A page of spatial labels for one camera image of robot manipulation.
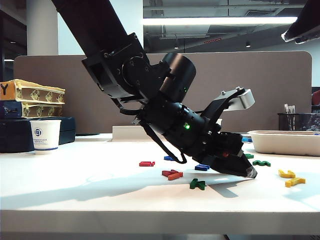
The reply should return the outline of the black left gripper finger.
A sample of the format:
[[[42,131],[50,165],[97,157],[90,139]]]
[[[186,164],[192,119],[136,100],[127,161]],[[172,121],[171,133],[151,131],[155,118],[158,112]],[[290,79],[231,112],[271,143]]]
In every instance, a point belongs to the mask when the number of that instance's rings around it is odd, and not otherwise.
[[[245,155],[241,157],[236,155],[229,155],[228,157],[208,155],[206,164],[211,169],[228,175],[255,179],[258,174]]]
[[[227,158],[236,156],[241,158],[242,151],[242,135],[234,132],[221,132],[217,136],[217,156]]]

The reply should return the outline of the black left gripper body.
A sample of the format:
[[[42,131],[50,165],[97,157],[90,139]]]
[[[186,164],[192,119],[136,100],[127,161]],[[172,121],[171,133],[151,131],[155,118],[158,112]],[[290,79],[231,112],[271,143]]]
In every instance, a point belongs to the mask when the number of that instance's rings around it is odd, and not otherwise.
[[[221,125],[218,123],[205,126],[195,142],[186,149],[184,153],[201,164],[211,150],[213,140],[218,135],[221,128]]]

